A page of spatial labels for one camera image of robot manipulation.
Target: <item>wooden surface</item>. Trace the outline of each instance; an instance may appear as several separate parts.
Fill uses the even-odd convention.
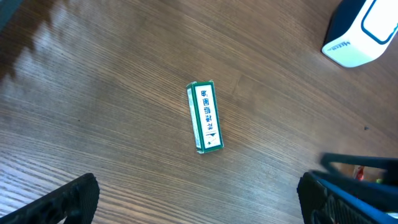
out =
[[[302,223],[322,152],[398,152],[398,41],[337,66],[338,2],[25,0],[0,36],[0,215],[92,172],[94,223]],[[199,155],[205,80],[225,148]]]

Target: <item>small box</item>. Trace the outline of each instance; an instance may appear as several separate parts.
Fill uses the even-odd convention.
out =
[[[190,83],[187,94],[198,153],[223,148],[214,82]]]

